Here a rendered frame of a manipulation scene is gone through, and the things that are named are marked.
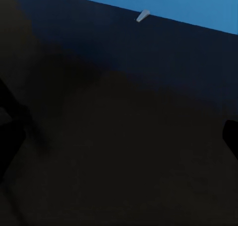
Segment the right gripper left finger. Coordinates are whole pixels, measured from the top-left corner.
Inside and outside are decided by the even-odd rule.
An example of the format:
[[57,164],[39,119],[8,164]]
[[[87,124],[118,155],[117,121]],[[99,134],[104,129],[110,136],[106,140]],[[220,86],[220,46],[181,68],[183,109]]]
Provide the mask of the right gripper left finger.
[[26,138],[22,120],[0,125],[0,179]]

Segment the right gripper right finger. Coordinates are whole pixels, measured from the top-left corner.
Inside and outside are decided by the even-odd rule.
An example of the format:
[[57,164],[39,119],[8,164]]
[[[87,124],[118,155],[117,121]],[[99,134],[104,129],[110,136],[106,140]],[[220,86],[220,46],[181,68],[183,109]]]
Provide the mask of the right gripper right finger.
[[227,120],[222,137],[238,160],[238,122]]

